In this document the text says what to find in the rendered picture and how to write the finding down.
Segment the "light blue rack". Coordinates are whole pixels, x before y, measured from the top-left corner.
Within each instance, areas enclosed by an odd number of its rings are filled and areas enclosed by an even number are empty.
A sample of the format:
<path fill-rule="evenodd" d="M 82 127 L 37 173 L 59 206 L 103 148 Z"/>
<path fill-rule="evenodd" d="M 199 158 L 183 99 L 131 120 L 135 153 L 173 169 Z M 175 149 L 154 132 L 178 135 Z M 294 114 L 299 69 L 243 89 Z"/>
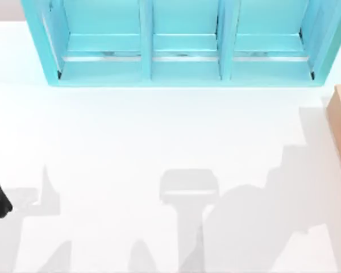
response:
<path fill-rule="evenodd" d="M 322 86 L 341 0 L 20 0 L 48 85 Z"/>

